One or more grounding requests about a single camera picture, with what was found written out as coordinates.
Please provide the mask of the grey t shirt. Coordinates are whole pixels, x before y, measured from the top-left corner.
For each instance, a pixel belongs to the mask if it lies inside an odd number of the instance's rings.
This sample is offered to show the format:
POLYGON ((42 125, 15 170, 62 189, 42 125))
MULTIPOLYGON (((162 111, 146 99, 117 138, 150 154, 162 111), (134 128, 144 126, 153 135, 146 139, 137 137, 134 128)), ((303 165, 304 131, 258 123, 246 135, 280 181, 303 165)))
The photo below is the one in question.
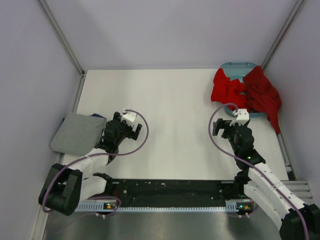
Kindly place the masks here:
POLYGON ((107 120, 103 117, 69 113, 50 143, 57 153, 84 156, 100 141, 107 120))

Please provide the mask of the dark red t shirt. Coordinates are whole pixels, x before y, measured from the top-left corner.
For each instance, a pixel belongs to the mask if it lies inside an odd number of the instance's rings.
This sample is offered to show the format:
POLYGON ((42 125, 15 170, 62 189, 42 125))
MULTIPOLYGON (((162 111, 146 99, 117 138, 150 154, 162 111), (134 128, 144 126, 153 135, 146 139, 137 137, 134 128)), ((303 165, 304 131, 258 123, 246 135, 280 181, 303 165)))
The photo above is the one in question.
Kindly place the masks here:
POLYGON ((277 89, 265 76, 260 66, 253 68, 243 77, 246 88, 248 106, 256 112, 265 113, 275 133, 281 133, 279 125, 279 110, 282 100, 277 89))

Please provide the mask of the teal plastic basket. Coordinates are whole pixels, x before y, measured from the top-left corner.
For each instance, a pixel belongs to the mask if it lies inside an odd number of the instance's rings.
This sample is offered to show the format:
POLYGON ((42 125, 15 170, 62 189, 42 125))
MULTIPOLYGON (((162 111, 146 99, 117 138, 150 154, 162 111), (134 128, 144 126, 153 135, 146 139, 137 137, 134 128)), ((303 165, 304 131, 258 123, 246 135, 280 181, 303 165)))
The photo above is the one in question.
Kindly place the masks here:
MULTIPOLYGON (((243 78, 251 72, 255 67, 256 64, 251 62, 226 62, 220 66, 223 69, 224 74, 230 78, 230 81, 238 79, 241 83, 244 84, 243 78)), ((228 107, 224 108, 224 111, 229 116, 233 116, 232 110, 228 107)), ((249 113, 249 117, 252 118, 263 118, 267 115, 263 112, 256 112, 255 110, 251 110, 249 113)))

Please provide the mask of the right aluminium corner post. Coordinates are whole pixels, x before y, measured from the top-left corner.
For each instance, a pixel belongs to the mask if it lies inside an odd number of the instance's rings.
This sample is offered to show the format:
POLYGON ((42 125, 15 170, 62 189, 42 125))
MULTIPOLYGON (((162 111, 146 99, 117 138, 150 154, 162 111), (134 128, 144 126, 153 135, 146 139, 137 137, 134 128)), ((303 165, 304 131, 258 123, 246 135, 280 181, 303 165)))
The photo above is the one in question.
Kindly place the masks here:
POLYGON ((271 62, 273 56, 281 45, 282 41, 285 39, 286 34, 289 32, 290 27, 304 8, 306 0, 296 0, 292 10, 290 11, 288 17, 286 18, 284 24, 282 25, 279 33, 277 34, 275 40, 273 41, 269 51, 267 52, 262 64, 260 65, 263 70, 267 68, 271 62))

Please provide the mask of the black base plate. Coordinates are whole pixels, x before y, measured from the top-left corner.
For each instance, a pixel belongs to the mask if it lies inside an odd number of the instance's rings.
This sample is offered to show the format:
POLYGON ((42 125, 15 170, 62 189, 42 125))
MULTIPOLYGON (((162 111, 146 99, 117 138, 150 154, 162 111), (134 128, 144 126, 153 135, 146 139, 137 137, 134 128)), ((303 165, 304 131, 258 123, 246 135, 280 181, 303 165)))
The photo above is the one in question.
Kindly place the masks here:
POLYGON ((227 200, 247 197, 235 191, 232 181, 113 179, 104 196, 121 200, 122 207, 224 207, 227 200))

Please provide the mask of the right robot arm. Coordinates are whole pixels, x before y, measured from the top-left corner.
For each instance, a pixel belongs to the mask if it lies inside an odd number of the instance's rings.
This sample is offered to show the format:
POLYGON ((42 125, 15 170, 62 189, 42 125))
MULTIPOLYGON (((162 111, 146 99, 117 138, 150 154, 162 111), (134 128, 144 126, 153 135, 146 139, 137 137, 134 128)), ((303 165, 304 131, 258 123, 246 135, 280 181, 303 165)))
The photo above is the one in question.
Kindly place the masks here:
POLYGON ((240 172, 234 178, 233 192, 239 198, 252 199, 273 221, 283 240, 318 240, 320 209, 297 197, 267 165, 254 147, 248 123, 217 119, 210 125, 211 137, 222 130, 222 138, 231 145, 240 172))

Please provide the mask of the left aluminium corner post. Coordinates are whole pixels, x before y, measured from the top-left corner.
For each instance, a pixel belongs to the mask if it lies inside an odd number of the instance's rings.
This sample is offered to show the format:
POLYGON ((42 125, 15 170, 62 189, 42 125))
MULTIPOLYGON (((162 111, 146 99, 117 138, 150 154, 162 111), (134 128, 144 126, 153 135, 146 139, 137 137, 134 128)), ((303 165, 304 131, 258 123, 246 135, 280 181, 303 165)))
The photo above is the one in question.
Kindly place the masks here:
POLYGON ((83 76, 85 74, 84 69, 82 68, 81 64, 79 63, 74 51, 72 50, 70 44, 68 43, 68 40, 63 33, 62 29, 60 28, 54 14, 52 13, 50 6, 48 5, 46 0, 37 0, 36 1, 39 4, 39 7, 41 8, 44 16, 46 17, 48 23, 50 24, 54 34, 56 35, 60 45, 62 46, 63 50, 65 51, 67 57, 69 58, 70 62, 78 72, 80 76, 83 76))

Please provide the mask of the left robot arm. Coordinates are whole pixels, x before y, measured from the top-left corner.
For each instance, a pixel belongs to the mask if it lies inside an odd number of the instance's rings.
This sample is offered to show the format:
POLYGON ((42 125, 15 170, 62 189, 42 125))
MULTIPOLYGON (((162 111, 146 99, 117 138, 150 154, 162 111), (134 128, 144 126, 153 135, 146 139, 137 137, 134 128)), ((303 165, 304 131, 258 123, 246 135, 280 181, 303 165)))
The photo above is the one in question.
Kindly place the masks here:
POLYGON ((38 197, 44 213, 71 215, 81 201, 95 195, 109 198, 114 191, 110 177, 95 170, 110 164, 122 154, 119 146, 125 139, 137 140, 142 114, 132 109, 115 112, 111 120, 98 114, 69 113, 50 143, 54 152, 78 155, 64 165, 51 166, 38 197))

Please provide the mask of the aluminium corner post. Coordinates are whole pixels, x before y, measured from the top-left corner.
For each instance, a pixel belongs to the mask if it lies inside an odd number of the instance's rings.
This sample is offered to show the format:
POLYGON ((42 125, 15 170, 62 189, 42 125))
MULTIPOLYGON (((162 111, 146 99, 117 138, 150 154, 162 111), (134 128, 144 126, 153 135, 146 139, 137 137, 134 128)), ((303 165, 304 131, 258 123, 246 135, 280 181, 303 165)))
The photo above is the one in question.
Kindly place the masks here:
POLYGON ((260 65, 263 70, 267 68, 271 62, 273 56, 281 45, 282 41, 285 39, 286 34, 289 32, 290 27, 304 8, 306 0, 296 0, 292 10, 290 11, 288 17, 286 18, 284 24, 282 25, 279 33, 277 34, 275 40, 273 41, 269 51, 267 52, 262 64, 260 65))
POLYGON ((39 4, 39 7, 41 8, 44 16, 46 17, 48 23, 50 24, 54 34, 56 35, 60 45, 62 46, 63 50, 65 51, 67 57, 69 58, 70 62, 78 72, 80 76, 83 76, 85 74, 84 69, 82 68, 81 64, 79 63, 74 51, 72 50, 70 44, 68 43, 68 40, 63 33, 62 29, 60 28, 54 14, 52 13, 50 6, 48 5, 46 0, 37 0, 36 1, 39 4))

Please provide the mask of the folded blue t shirt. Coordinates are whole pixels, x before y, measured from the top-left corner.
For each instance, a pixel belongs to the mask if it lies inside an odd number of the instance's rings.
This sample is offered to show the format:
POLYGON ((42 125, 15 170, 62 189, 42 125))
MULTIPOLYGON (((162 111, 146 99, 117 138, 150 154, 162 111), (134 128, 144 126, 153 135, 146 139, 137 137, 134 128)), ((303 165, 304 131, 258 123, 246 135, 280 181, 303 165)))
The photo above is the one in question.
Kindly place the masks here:
POLYGON ((97 113, 94 113, 94 114, 92 114, 92 115, 90 115, 91 117, 97 117, 97 118, 103 118, 103 119, 105 119, 105 117, 104 116, 102 116, 102 115, 100 115, 100 114, 97 114, 97 113))

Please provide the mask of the aluminium frame rail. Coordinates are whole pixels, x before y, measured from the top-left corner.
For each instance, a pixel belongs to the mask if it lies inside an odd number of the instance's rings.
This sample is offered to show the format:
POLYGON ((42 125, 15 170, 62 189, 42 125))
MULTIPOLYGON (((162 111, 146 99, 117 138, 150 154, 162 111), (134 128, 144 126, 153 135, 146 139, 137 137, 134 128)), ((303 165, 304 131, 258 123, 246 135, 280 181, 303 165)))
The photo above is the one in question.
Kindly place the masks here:
POLYGON ((282 181, 282 183, 297 197, 301 198, 302 200, 312 200, 313 195, 311 193, 309 184, 307 181, 302 180, 288 180, 282 181))

